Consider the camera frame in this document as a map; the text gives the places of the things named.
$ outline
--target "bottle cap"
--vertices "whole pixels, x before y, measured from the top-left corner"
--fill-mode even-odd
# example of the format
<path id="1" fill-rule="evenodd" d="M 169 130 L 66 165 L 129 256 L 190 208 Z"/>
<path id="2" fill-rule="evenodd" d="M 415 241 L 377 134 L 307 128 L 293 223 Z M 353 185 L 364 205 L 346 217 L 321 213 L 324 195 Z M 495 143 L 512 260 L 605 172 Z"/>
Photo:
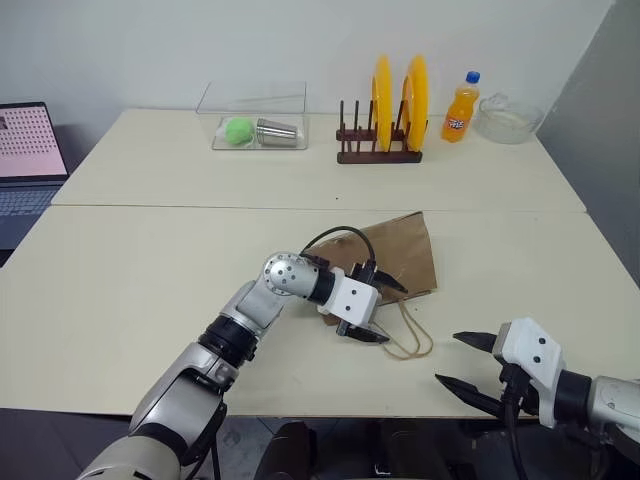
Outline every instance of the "bottle cap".
<path id="1" fill-rule="evenodd" d="M 467 83 L 478 83 L 480 80 L 480 74 L 478 72 L 469 72 L 467 73 Z"/>

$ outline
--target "brown paper bag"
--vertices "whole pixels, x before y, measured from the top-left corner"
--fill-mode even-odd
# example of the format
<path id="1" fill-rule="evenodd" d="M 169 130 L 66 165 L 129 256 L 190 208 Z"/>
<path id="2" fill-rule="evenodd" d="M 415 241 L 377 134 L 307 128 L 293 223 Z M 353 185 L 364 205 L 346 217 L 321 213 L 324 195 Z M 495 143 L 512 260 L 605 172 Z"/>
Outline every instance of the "brown paper bag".
<path id="1" fill-rule="evenodd" d="M 382 305 L 397 302 L 401 298 L 426 295 L 437 287 L 429 232 L 422 212 L 361 230 L 373 245 L 378 269 L 393 276 L 409 291 L 403 294 L 385 287 Z M 331 266 L 340 267 L 347 273 L 355 262 L 364 263 L 368 258 L 366 245 L 353 233 L 330 238 L 307 252 L 326 258 Z M 325 321 L 330 325 L 336 323 L 326 318 Z"/>

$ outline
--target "white wall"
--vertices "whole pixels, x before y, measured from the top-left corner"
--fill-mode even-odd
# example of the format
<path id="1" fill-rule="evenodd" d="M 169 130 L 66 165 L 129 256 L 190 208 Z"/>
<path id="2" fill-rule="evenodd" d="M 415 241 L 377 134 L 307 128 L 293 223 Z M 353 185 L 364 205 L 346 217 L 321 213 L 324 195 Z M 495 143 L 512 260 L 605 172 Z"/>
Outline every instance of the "white wall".
<path id="1" fill-rule="evenodd" d="M 0 103 L 45 100 L 82 156 L 123 108 L 193 108 L 216 77 L 305 79 L 333 112 L 368 99 L 379 53 L 399 90 L 419 52 L 432 113 L 469 69 L 547 110 L 611 2 L 0 0 Z"/>

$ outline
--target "stainless steel cup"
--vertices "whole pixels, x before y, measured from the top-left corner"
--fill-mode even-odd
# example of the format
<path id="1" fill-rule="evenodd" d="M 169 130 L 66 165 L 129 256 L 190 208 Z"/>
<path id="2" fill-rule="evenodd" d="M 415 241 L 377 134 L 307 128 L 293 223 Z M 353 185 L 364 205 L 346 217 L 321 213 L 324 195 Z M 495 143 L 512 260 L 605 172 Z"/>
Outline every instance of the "stainless steel cup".
<path id="1" fill-rule="evenodd" d="M 268 147 L 295 147 L 298 144 L 298 127 L 259 118 L 256 138 L 260 145 Z"/>

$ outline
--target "green ball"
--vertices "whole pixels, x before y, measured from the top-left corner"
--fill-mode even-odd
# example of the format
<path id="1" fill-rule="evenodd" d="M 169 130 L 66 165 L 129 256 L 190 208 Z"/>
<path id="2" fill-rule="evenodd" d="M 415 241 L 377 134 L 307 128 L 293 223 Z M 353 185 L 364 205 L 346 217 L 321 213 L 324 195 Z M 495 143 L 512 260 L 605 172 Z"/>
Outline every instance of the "green ball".
<path id="1" fill-rule="evenodd" d="M 232 118 L 224 130 L 224 138 L 231 145 L 241 145 L 253 138 L 253 122 L 248 118 Z"/>

